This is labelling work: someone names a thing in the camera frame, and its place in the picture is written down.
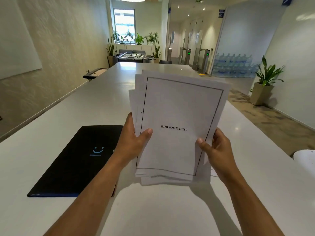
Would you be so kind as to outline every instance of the whiteboard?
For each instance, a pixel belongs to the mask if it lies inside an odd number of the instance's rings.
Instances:
[[[0,0],[0,79],[41,69],[16,0]]]

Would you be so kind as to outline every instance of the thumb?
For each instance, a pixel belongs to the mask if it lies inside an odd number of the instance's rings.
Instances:
[[[201,150],[207,153],[208,157],[211,157],[213,148],[208,143],[206,143],[202,138],[198,138],[196,143],[201,148]]]
[[[153,130],[149,128],[145,130],[144,132],[142,132],[140,136],[138,136],[138,139],[141,141],[142,144],[144,144],[146,141],[150,139],[150,137],[152,136],[152,132]]]

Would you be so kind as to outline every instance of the white table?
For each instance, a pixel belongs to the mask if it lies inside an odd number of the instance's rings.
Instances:
[[[188,66],[118,63],[0,143],[0,235],[40,236],[74,198],[26,194],[82,125],[123,125],[128,90],[142,69],[197,76]],[[257,127],[226,103],[219,127],[244,177],[289,235],[315,235],[315,182]],[[240,235],[228,191],[211,185],[142,187],[128,165],[107,207],[101,235]]]

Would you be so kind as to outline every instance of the stack of water jugs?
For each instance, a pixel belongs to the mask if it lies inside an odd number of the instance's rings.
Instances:
[[[238,56],[230,54],[215,56],[215,62],[213,65],[212,75],[218,77],[239,77],[239,78],[254,78],[255,72],[258,71],[258,65],[252,64],[252,55],[247,57],[246,55]]]

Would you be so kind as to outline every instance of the black rectangular border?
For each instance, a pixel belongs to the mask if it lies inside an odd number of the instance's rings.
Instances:
[[[216,111],[218,110],[218,106],[219,106],[219,103],[220,103],[221,98],[222,98],[223,89],[212,88],[212,87],[207,87],[207,86],[202,86],[202,85],[197,85],[197,84],[191,84],[191,83],[180,82],[180,81],[176,81],[176,80],[162,79],[162,78],[157,78],[157,77],[150,77],[150,76],[148,76],[148,77],[147,77],[147,84],[146,84],[146,92],[145,92],[145,95],[144,95],[144,102],[143,102],[143,111],[142,111],[142,120],[141,120],[140,134],[142,133],[142,123],[143,123],[143,115],[144,115],[144,106],[145,106],[145,103],[146,103],[146,95],[147,95],[147,87],[148,87],[148,79],[149,79],[149,78],[152,78],[152,79],[161,79],[161,80],[172,81],[172,82],[177,82],[177,83],[195,85],[195,86],[204,87],[204,88],[210,88],[210,89],[221,90],[221,96],[220,96],[220,98],[219,98],[218,105],[217,105],[217,107],[216,107],[216,109],[215,109],[215,114],[216,114]],[[211,121],[211,124],[210,124],[210,127],[209,127],[209,130],[208,130],[208,133],[207,133],[207,136],[206,136],[205,141],[207,140],[207,137],[208,137],[208,135],[209,135],[209,131],[210,131],[210,129],[211,129],[211,126],[212,126],[212,123],[213,123],[213,119],[215,118],[215,114],[213,115],[213,118],[212,118],[212,121]],[[201,154],[200,154],[200,157],[199,157],[199,161],[198,161],[198,164],[197,164],[197,167],[196,167],[196,172],[195,172],[194,175],[187,174],[187,173],[181,173],[181,172],[175,172],[175,171],[171,171],[171,170],[165,170],[165,171],[169,171],[169,172],[173,172],[173,173],[178,173],[178,174],[183,174],[183,175],[189,175],[189,176],[196,176],[196,173],[197,173],[197,169],[198,169],[198,166],[199,166],[199,162],[200,162],[200,159],[201,159],[202,152],[203,152],[203,151],[201,151]],[[138,157],[137,157],[137,161],[136,161],[136,169],[164,170],[164,169],[157,169],[157,168],[137,168],[137,165],[138,165]]]

